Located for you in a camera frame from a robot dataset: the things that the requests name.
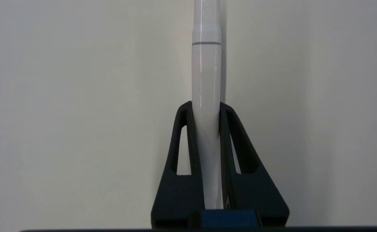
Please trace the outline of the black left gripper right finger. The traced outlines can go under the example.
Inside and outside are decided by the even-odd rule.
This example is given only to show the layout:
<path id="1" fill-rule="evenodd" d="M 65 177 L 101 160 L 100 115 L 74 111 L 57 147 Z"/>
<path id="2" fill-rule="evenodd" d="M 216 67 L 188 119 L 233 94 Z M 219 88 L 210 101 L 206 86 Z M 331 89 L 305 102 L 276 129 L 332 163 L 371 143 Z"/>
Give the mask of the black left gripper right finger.
<path id="1" fill-rule="evenodd" d="M 220 157 L 224 209 L 254 210 L 262 227 L 284 227 L 287 203 L 262 164 L 240 118 L 220 104 Z"/>

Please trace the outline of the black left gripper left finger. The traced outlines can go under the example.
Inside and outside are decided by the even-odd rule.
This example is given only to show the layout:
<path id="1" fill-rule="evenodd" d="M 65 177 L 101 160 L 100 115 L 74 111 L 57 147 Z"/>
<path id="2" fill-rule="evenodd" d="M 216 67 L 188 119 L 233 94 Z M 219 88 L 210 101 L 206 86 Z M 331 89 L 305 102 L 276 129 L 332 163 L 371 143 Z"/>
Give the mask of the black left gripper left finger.
<path id="1" fill-rule="evenodd" d="M 182 128 L 187 129 L 190 175 L 178 175 Z M 205 210 L 203 175 L 192 102 L 182 104 L 175 116 L 169 151 L 151 210 L 153 229 L 200 228 L 200 213 Z"/>

